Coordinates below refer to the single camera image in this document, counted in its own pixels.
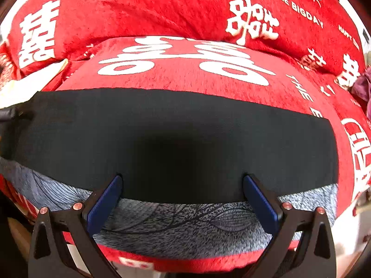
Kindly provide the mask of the black pants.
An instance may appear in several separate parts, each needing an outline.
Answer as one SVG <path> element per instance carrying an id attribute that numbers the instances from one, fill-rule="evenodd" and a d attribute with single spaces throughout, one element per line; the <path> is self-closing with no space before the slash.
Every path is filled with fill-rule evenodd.
<path id="1" fill-rule="evenodd" d="M 122 197 L 158 203 L 240 202 L 246 174 L 278 195 L 338 179 L 327 119 L 169 90 L 39 92 L 1 111 L 1 156 L 85 190 L 119 173 Z"/>

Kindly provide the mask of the cream white cloth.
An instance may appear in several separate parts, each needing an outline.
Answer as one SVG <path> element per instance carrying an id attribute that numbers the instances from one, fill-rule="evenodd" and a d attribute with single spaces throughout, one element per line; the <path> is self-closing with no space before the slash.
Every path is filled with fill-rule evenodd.
<path id="1" fill-rule="evenodd" d="M 21 80 L 11 80 L 1 88 L 1 109 L 28 101 L 68 65 L 68 59 L 52 63 Z"/>

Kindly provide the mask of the purple cloth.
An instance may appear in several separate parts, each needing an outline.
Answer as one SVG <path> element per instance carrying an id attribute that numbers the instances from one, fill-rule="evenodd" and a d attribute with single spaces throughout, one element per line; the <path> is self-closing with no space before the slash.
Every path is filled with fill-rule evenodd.
<path id="1" fill-rule="evenodd" d="M 351 93 L 367 103 L 367 115 L 370 116 L 370 74 L 371 68 L 368 67 L 353 84 Z"/>

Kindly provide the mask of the red gold embroidered pillow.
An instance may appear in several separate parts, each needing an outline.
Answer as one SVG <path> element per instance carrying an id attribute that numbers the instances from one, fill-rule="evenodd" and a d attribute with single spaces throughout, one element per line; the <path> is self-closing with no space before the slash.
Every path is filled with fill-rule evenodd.
<path id="1" fill-rule="evenodd" d="M 8 46 L 5 42 L 1 43 L 0 46 L 0 67 L 0 88 L 3 88 L 8 82 L 12 80 L 21 79 L 20 71 L 13 61 Z"/>

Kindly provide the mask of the red blanket white characters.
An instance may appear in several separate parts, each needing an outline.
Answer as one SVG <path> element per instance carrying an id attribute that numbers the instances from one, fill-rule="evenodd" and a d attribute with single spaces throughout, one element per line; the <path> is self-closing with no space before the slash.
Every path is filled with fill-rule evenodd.
<path id="1" fill-rule="evenodd" d="M 193 92 L 327 119 L 336 140 L 337 182 L 288 195 L 263 186 L 294 208 L 325 209 L 336 274 L 341 250 L 354 237 L 350 222 L 361 212 L 356 202 L 370 198 L 370 116 L 366 101 L 351 93 L 370 67 L 361 24 L 350 0 L 1 0 L 1 43 L 21 79 L 69 61 L 39 92 Z M 1 174 L 3 277 L 29 277 L 41 208 Z M 97 245 L 119 277 L 135 269 L 152 276 L 245 277 L 265 250 L 166 259 Z"/>

